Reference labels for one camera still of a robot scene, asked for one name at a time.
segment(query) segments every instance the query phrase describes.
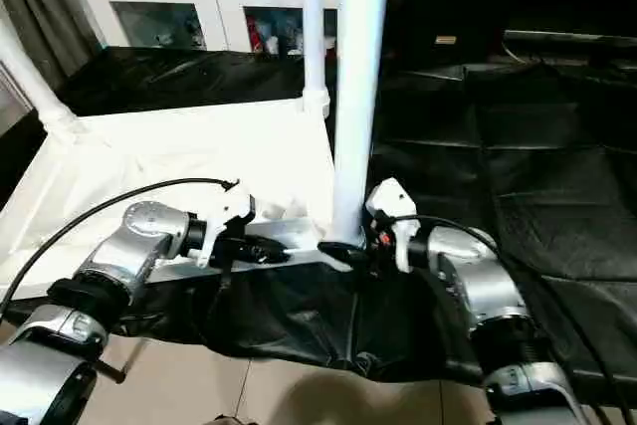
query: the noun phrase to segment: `black fabric backdrop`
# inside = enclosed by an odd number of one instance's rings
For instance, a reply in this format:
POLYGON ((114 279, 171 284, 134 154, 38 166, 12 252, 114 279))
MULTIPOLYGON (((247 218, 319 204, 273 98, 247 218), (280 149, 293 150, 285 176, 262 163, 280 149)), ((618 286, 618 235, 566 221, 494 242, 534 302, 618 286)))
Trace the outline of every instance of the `black fabric backdrop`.
MULTIPOLYGON (((460 80, 385 65, 369 185, 394 176, 420 212, 483 228, 542 271, 637 406, 633 80, 544 65, 456 71, 460 80)), ((334 98, 334 65, 327 76, 334 98)), ((78 114, 102 114, 274 100, 299 95, 302 87, 300 62, 108 49, 60 96, 78 114)), ((41 141, 37 124, 27 117, 16 127, 23 128, 21 141, 33 138, 33 151, 41 141)), ((2 151, 17 144, 15 132, 13 138, 0 139, 2 151)), ((3 178, 17 176, 15 168, 24 168, 31 154, 22 166, 3 164, 14 168, 3 178)), ((598 370, 555 304, 533 281, 521 287, 573 369, 580 397, 606 400, 598 370)), ((453 309, 424 276, 373 279, 324 265, 238 274, 210 310, 216 290, 214 278, 150 285, 120 333, 346 368, 373 380, 481 378, 453 309)), ((12 319, 23 319, 37 303, 14 303, 12 319)))

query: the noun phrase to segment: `floor tile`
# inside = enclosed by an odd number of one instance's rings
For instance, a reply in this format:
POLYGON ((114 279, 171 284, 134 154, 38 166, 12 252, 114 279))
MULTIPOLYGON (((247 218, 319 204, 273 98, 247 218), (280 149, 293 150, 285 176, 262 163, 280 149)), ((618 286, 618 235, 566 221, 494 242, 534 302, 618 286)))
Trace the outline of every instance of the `floor tile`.
MULTIPOLYGON (((618 408, 602 407, 602 410, 606 412, 606 416, 608 417, 612 425, 624 425, 626 423, 624 422, 624 419, 622 418, 621 412, 618 408)), ((591 425, 597 425, 600 423, 599 420, 597 420, 597 416, 595 415, 595 412, 593 412, 592 408, 584 406, 584 413, 588 417, 588 420, 590 420, 591 425)), ((637 410, 633 410, 632 414, 634 420, 637 422, 637 410)))
POLYGON ((485 425, 494 419, 481 388, 442 382, 444 425, 485 425))
MULTIPOLYGON (((112 336, 103 360, 123 366, 140 340, 112 336)), ((247 367, 200 345, 149 340, 124 384, 100 377, 80 425, 203 425, 233 415, 247 367)))
POLYGON ((349 372, 253 361, 238 416, 259 425, 441 425, 440 386, 377 383, 349 372))
POLYGON ((16 327, 10 325, 8 322, 2 322, 0 325, 0 345, 15 332, 16 327))

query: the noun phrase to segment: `white pvc pipe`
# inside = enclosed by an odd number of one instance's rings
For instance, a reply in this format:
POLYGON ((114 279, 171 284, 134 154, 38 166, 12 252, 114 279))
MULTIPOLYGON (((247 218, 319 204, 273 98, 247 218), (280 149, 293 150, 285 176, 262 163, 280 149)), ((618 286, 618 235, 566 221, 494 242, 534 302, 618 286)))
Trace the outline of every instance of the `white pvc pipe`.
POLYGON ((322 0, 304 0, 303 48, 306 86, 303 91, 307 108, 320 108, 329 115, 329 94, 325 87, 325 40, 322 0))
POLYGON ((344 0, 330 238, 359 246, 386 0, 344 0))
POLYGON ((69 140, 73 136, 76 117, 49 88, 11 31, 0 20, 0 67, 10 77, 19 95, 38 111, 38 117, 49 132, 69 140))

